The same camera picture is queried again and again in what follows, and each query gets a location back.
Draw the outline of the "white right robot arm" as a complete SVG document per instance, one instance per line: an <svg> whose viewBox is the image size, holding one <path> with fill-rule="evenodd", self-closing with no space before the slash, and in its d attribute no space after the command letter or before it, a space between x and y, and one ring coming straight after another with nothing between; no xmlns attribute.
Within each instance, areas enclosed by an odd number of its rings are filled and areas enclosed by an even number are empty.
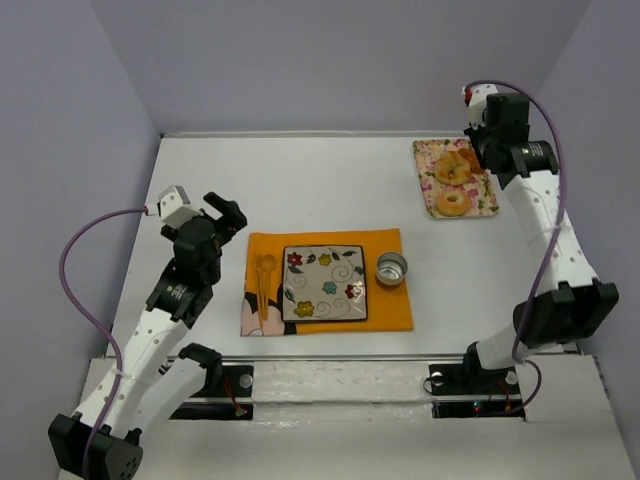
<svg viewBox="0 0 640 480"><path fill-rule="evenodd" d="M533 101L493 84L467 86L463 95L469 117L464 133L480 166L498 179L537 267L510 325L467 349L464 378L476 385L541 350L590 338L616 306L619 291L600 280L577 239L558 144L529 137Z"/></svg>

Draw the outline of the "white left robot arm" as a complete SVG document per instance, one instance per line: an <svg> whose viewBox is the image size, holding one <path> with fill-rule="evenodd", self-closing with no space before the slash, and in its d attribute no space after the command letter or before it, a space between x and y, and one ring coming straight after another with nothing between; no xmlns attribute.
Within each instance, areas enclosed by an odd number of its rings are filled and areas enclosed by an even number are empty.
<svg viewBox="0 0 640 480"><path fill-rule="evenodd" d="M71 291L66 276L71 248L64 247L58 266L61 286L105 336L115 360L74 412L57 415L48 428L61 470L82 479L133 478L141 466L146 436L193 394L212 390L220 381L221 354L197 343L183 347L167 371L161 369L211 301L221 279L223 246L247 225L236 202L213 192L203 200L218 217L195 208L180 186L169 187L150 206L135 208L137 214L159 218L173 255L124 346Z"/></svg>

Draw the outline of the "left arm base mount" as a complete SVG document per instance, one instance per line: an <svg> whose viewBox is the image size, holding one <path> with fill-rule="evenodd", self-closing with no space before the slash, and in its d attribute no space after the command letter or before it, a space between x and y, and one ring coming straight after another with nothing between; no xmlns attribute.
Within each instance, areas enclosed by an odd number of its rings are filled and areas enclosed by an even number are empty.
<svg viewBox="0 0 640 480"><path fill-rule="evenodd" d="M221 377L217 381L208 380L170 419L250 421L254 416L253 384L253 365L224 364Z"/></svg>

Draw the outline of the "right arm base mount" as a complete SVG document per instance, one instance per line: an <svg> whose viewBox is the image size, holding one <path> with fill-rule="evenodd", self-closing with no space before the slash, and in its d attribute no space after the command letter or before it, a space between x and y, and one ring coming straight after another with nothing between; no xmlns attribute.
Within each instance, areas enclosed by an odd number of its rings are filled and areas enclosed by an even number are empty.
<svg viewBox="0 0 640 480"><path fill-rule="evenodd" d="M431 364L422 388L432 398L435 419L525 418L513 367L475 377L461 363Z"/></svg>

